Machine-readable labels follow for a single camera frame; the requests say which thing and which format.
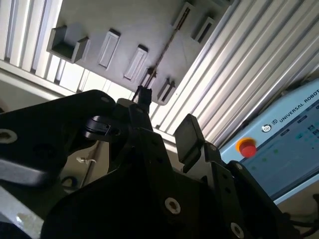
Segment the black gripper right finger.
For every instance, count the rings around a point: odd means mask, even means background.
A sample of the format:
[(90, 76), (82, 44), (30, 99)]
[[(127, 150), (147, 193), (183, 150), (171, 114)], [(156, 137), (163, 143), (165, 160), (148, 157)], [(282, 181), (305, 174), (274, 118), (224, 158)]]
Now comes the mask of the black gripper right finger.
[(247, 168), (222, 161), (219, 149), (206, 141), (199, 123), (187, 114), (174, 132), (183, 173), (200, 184), (202, 239), (294, 239), (296, 229)]

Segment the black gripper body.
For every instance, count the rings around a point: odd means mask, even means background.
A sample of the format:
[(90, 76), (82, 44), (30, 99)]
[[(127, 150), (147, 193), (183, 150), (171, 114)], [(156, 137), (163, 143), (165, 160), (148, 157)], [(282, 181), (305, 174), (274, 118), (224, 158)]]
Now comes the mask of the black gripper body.
[(235, 189), (211, 190), (175, 173), (152, 188), (117, 171), (63, 198), (46, 217), (43, 239), (247, 239)]

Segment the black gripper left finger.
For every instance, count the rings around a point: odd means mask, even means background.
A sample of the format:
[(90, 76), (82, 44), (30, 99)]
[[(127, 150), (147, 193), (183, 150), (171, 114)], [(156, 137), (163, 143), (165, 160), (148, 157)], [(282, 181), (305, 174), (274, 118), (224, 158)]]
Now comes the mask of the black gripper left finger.
[(111, 170), (92, 187), (175, 187), (162, 137), (152, 129), (151, 90), (114, 101), (90, 90), (0, 116), (0, 184), (52, 187), (72, 153), (98, 141), (111, 145)]

